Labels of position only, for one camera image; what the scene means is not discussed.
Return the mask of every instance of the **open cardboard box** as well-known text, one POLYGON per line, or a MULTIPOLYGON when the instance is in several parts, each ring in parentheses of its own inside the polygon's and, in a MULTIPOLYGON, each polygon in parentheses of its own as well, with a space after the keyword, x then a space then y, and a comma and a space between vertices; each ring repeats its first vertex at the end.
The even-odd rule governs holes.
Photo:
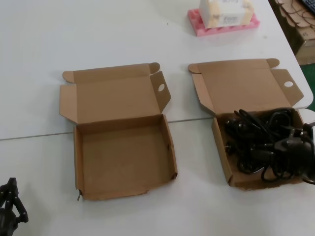
POLYGON ((166 117, 171 96, 158 63, 65 71, 60 114, 74 128, 75 183, 84 199, 140 195, 173 181, 166 117))
MULTIPOLYGON (((264 183, 260 178, 261 172, 252 175, 240 172, 237 156, 227 155, 224 149, 226 142, 232 140, 225 133, 224 123, 228 117, 235 116, 235 110, 244 109, 264 115, 272 109, 291 108, 294 126, 302 128, 302 119, 292 106, 303 98, 303 94, 287 70, 272 69, 279 63, 277 59, 246 59, 189 65, 200 103, 215 116, 212 130, 230 186, 250 190, 300 182, 296 177, 264 183), (285 86, 286 82, 291 82, 292 86, 285 86)), ((272 171, 268 171, 267 178, 272 175, 272 171)))

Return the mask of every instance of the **green floor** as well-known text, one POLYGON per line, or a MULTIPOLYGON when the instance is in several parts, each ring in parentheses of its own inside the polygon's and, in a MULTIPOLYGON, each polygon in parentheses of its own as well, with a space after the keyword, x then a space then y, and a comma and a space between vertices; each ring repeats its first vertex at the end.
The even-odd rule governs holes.
MULTIPOLYGON (((315 64, 301 65, 301 69, 307 82, 311 87, 311 90, 315 98, 315 64)), ((315 111, 315 100, 313 100, 312 104, 308 107, 308 109, 315 111)))

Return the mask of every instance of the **box lid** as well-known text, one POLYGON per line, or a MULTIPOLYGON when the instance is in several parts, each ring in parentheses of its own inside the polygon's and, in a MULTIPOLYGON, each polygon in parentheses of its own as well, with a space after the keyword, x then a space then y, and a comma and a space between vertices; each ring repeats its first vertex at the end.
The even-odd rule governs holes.
POLYGON ((171 95, 158 63, 65 71, 60 114, 77 123, 160 114, 171 95))
POLYGON ((244 59, 190 64, 200 103, 212 115, 235 110, 291 107, 303 94, 278 59, 244 59))

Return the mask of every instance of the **white box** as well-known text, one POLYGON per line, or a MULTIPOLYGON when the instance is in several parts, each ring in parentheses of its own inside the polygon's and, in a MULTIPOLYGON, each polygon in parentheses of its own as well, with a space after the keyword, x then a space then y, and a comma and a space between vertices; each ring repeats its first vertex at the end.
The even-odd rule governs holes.
POLYGON ((201 0, 199 7, 206 29, 248 25, 253 12, 251 0, 201 0))

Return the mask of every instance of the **box hole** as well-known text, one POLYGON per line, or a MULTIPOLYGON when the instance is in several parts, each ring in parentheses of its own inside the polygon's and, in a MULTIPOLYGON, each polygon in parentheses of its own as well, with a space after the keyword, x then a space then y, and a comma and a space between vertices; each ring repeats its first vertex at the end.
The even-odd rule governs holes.
POLYGON ((165 85, 164 85, 164 84, 161 84, 161 85, 158 87, 158 91, 161 92, 161 91, 163 91, 164 88, 165 88, 165 85))
POLYGON ((286 87, 292 87, 293 86, 293 83, 291 81, 287 81, 285 82, 284 86, 286 87))

